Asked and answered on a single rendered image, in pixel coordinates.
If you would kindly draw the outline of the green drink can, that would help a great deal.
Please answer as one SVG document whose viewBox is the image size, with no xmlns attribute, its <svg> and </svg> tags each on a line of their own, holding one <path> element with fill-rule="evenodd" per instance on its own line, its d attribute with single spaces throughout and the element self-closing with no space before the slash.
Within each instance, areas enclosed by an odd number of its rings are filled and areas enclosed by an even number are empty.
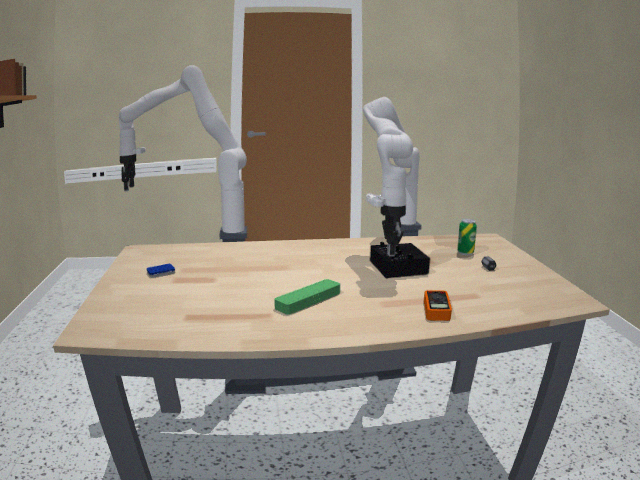
<svg viewBox="0 0 640 480">
<path fill-rule="evenodd" d="M 462 255 L 472 255 L 475 250 L 476 229 L 475 220 L 462 219 L 459 226 L 457 251 Z"/>
</svg>

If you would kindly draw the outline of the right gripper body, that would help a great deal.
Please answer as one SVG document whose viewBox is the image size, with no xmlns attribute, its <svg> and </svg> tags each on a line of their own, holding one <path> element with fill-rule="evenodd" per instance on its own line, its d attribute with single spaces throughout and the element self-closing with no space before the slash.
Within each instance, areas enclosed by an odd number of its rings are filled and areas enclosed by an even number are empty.
<svg viewBox="0 0 640 480">
<path fill-rule="evenodd" d="M 127 172 L 129 174 L 130 167 L 133 166 L 133 162 L 136 162 L 136 154 L 128 155 L 128 156 L 120 156 L 120 163 L 124 164 L 124 166 L 128 166 Z"/>
</svg>

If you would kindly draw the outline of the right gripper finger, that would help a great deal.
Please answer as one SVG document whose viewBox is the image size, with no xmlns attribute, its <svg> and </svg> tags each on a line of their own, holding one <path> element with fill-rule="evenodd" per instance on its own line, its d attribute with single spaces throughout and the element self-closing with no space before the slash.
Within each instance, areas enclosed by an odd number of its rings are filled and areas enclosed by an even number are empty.
<svg viewBox="0 0 640 480">
<path fill-rule="evenodd" d="M 128 171 L 128 170 L 127 170 L 127 168 L 128 168 L 128 167 L 122 167 L 122 168 L 121 168 L 121 169 L 122 169 L 122 182 L 124 182 L 124 191 L 125 191 L 125 192 L 126 192 L 126 191 L 129 191 L 129 178 L 130 178 L 130 176 L 131 176 L 131 171 L 132 171 L 132 167 L 130 167 L 129 174 L 128 174 L 128 172 L 127 172 L 127 171 Z M 125 173 L 124 173 L 124 172 L 125 172 Z M 125 176 L 126 176 L 126 177 L 125 177 Z M 123 179 L 123 178 L 125 178 L 125 179 Z"/>
<path fill-rule="evenodd" d="M 133 162 L 133 166 L 131 166 L 131 167 L 132 167 L 132 172 L 133 173 L 132 173 L 132 175 L 131 175 L 131 177 L 129 179 L 129 187 L 134 187 L 134 177 L 136 175 L 135 172 L 134 172 L 135 171 L 135 162 Z"/>
</svg>

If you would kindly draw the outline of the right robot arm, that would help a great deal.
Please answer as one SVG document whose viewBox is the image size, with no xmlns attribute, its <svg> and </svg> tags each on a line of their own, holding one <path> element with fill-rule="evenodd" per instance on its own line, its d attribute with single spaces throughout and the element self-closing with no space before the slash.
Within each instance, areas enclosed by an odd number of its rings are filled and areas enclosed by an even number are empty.
<svg viewBox="0 0 640 480">
<path fill-rule="evenodd" d="M 221 185 L 222 231 L 225 233 L 243 232 L 245 230 L 244 183 L 239 178 L 239 169 L 246 165 L 246 154 L 233 136 L 221 110 L 207 87 L 202 71 L 197 66 L 187 66 L 183 70 L 181 78 L 175 83 L 154 90 L 120 110 L 120 156 L 146 152 L 145 147 L 136 148 L 133 120 L 159 104 L 188 91 L 191 91 L 193 95 L 196 110 L 203 127 L 220 144 L 223 150 L 218 160 L 219 182 Z"/>
</svg>

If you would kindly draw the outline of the black lighting desk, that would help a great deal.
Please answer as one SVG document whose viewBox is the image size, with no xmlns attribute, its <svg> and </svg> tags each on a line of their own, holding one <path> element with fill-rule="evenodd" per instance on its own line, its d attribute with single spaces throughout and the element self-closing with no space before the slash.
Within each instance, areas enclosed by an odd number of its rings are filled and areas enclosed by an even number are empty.
<svg viewBox="0 0 640 480">
<path fill-rule="evenodd" d="M 393 257 L 387 255 L 387 245 L 370 245 L 370 261 L 385 278 L 429 274 L 430 257 L 415 245 L 396 244 Z"/>
</svg>

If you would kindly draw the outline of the orange digital multimeter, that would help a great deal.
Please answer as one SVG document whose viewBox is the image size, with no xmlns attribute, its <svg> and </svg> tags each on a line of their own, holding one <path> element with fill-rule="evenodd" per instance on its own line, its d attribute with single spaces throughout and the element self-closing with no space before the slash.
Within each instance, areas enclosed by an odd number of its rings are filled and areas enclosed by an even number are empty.
<svg viewBox="0 0 640 480">
<path fill-rule="evenodd" d="M 427 320 L 449 321 L 451 319 L 452 307 L 447 291 L 426 290 L 424 306 Z"/>
</svg>

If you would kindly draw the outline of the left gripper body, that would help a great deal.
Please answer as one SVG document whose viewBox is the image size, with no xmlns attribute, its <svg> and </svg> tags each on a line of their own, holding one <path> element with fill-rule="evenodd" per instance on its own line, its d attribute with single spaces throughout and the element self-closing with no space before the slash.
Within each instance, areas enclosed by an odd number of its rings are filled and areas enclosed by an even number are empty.
<svg viewBox="0 0 640 480">
<path fill-rule="evenodd" d="M 381 207 L 381 214 L 385 216 L 385 220 L 391 222 L 391 233 L 396 230 L 396 222 L 399 222 L 399 227 L 401 225 L 400 218 L 405 216 L 406 214 L 406 205 L 405 206 L 386 206 Z"/>
</svg>

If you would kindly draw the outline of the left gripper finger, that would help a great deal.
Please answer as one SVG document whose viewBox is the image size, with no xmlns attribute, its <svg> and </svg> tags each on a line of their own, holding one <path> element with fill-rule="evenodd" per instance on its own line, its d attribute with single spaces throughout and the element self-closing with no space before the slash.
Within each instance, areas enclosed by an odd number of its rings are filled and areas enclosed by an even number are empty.
<svg viewBox="0 0 640 480">
<path fill-rule="evenodd" d="M 387 223 L 388 223 L 388 220 L 382 221 L 384 236 L 385 236 L 385 239 L 387 239 L 387 243 L 388 243 L 389 237 L 387 235 L 388 233 Z M 387 245 L 387 255 L 388 255 L 388 245 Z"/>
<path fill-rule="evenodd" d="M 396 244 L 400 243 L 400 240 L 404 234 L 403 230 L 400 230 L 401 225 L 399 227 L 399 222 L 396 222 L 396 230 L 393 232 L 394 234 L 390 234 L 391 233 L 391 222 L 387 223 L 387 227 L 388 227 L 388 256 L 395 256 L 395 250 L 396 250 Z M 391 239 L 392 238 L 392 239 Z"/>
</svg>

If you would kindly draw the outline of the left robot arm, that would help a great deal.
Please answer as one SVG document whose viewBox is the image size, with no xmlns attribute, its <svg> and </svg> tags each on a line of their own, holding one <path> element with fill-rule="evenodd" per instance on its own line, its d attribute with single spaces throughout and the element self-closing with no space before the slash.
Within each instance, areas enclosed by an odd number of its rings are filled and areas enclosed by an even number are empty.
<svg viewBox="0 0 640 480">
<path fill-rule="evenodd" d="M 410 137 L 405 134 L 389 98 L 381 97 L 366 104 L 363 112 L 379 137 L 377 150 L 382 165 L 381 195 L 369 193 L 366 201 L 375 207 L 406 205 L 406 215 L 400 218 L 401 224 L 416 224 L 419 150 L 413 147 Z M 391 164 L 389 158 L 393 158 L 397 166 Z M 411 168 L 410 172 L 406 174 L 404 168 Z"/>
</svg>

